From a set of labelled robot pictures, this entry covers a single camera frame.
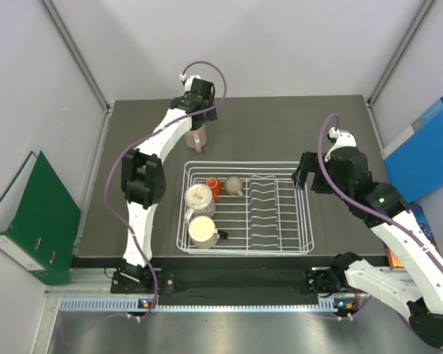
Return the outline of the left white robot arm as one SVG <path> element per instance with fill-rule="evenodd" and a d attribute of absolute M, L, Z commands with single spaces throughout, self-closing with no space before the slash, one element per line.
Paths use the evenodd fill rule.
<path fill-rule="evenodd" d="M 128 230 L 121 274 L 136 292 L 154 283 L 151 274 L 151 233 L 157 204 L 166 191 L 163 162 L 181 137 L 217 119 L 215 86 L 198 75 L 181 76 L 185 93 L 171 101 L 164 118 L 148 136 L 136 141 L 121 156 L 120 187 L 128 217 L 120 217 Z"/>

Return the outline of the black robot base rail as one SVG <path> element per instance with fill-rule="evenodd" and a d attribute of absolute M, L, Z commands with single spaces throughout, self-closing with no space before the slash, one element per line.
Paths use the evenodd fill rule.
<path fill-rule="evenodd" d="M 295 269 L 175 269 L 156 273 L 158 303 L 177 306 L 316 305 L 305 271 Z"/>

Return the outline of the pink iridescent mug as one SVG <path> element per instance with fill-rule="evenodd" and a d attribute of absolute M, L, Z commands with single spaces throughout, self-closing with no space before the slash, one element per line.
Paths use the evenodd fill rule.
<path fill-rule="evenodd" d="M 197 153 L 202 152 L 202 148 L 207 143 L 207 131 L 205 125 L 196 130 L 190 130 L 184 134 L 185 144 L 194 149 Z"/>

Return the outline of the cream dimpled mug black handle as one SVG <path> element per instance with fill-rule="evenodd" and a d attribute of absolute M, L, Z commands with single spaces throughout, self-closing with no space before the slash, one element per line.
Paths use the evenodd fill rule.
<path fill-rule="evenodd" d="M 211 249 L 219 240 L 228 239 L 228 233 L 216 227 L 208 216 L 195 217 L 188 225 L 188 234 L 198 249 Z"/>

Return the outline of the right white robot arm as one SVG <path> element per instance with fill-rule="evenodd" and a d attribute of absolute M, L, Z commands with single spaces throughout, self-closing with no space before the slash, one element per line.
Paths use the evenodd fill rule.
<path fill-rule="evenodd" d="M 394 309 L 413 332 L 431 347 L 443 347 L 443 258 L 422 234 L 408 203 L 391 184 L 373 179 L 368 160 L 356 147 L 341 147 L 330 154 L 306 151 L 292 180 L 305 187 L 341 198 L 349 212 L 399 258 L 413 282 L 404 283 L 376 269 L 353 252 L 335 256 L 329 280 L 340 292 L 365 291 Z"/>

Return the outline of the white floral iridescent mug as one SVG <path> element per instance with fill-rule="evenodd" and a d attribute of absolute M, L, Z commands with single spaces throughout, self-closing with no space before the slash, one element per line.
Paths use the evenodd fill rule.
<path fill-rule="evenodd" d="M 189 224 L 197 216 L 212 218 L 216 212 L 216 204 L 211 189 L 206 184 L 193 184 L 185 191 L 185 203 L 188 210 L 184 221 Z"/>

